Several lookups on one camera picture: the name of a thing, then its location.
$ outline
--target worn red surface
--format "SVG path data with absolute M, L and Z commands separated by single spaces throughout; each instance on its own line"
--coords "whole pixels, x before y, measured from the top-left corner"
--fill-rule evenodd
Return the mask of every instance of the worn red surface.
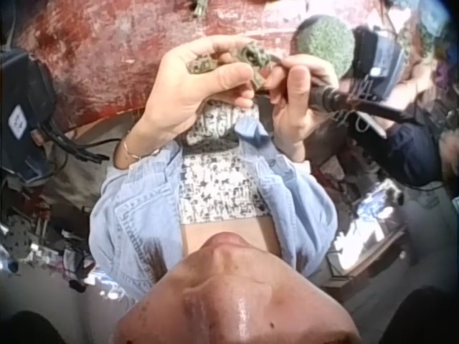
M 142 108 L 161 56 L 210 34 L 244 34 L 278 55 L 290 51 L 312 10 L 350 25 L 366 22 L 378 0 L 209 0 L 204 20 L 185 0 L 59 0 L 24 3 L 16 44 L 47 63 L 67 128 Z

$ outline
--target floor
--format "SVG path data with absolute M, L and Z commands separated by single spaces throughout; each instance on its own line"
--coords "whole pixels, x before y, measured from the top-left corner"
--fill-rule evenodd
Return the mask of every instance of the floor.
M 89 130 L 81 140 L 121 137 L 132 122 L 132 116 L 120 116 Z M 109 154 L 112 150 L 113 146 L 107 145 L 97 152 Z M 104 165 L 83 164 L 70 158 L 66 169 L 49 185 L 49 198 L 68 199 L 78 208 L 91 208 L 97 200 L 105 169 Z M 82 188 L 75 193 L 71 185 Z M 457 284 L 458 220 L 451 202 L 442 189 L 432 193 L 410 191 L 405 196 L 404 212 L 420 261 L 410 267 L 401 256 L 365 290 L 346 302 L 345 307 L 354 317 L 364 343 L 377 343 L 396 307 L 411 290 L 424 285 L 449 288 Z M 104 298 L 101 292 L 108 294 L 106 286 L 96 285 L 84 294 L 77 294 L 59 276 L 26 265 L 21 267 L 21 276 L 7 277 L 0 272 L 0 277 L 1 317 L 20 310 L 39 312 L 69 344 L 106 343 L 117 320 L 133 305 L 125 297 Z

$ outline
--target light blue denim shirt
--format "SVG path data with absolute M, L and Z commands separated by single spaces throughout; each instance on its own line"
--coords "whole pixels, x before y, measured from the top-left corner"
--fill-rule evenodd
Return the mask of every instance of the light blue denim shirt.
M 270 209 L 282 259 L 305 277 L 311 275 L 335 237 L 334 204 L 314 177 L 276 149 L 258 120 L 240 118 L 235 131 L 240 158 Z M 158 282 L 149 264 L 155 246 L 160 245 L 167 270 L 183 258 L 181 162 L 182 149 L 173 142 L 126 171 L 109 167 L 91 213 L 95 261 L 137 300 Z

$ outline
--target sticker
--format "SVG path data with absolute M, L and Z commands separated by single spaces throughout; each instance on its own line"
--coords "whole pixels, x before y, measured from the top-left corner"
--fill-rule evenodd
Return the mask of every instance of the sticker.
M 17 105 L 9 116 L 8 125 L 13 135 L 16 136 L 18 140 L 21 140 L 21 137 L 27 128 L 27 120 L 20 105 Z

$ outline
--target bracelet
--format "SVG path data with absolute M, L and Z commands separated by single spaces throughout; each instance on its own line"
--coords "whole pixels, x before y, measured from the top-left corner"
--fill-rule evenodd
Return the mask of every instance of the bracelet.
M 141 160 L 141 159 L 143 159 L 143 158 L 146 158 L 147 156 L 157 156 L 157 155 L 159 154 L 159 152 L 161 152 L 161 148 L 158 148 L 158 149 L 154 150 L 151 154 L 147 154 L 146 156 L 138 156 L 138 155 L 136 155 L 136 154 L 131 153 L 131 152 L 129 151 L 128 145 L 127 145 L 127 143 L 126 143 L 126 138 L 128 137 L 128 134 L 126 134 L 126 136 L 125 136 L 124 139 L 123 139 L 123 149 L 124 149 L 124 151 L 126 152 L 126 154 L 127 154 L 128 156 L 130 156 L 131 158 L 134 158 L 134 159 L 136 159 L 136 160 Z

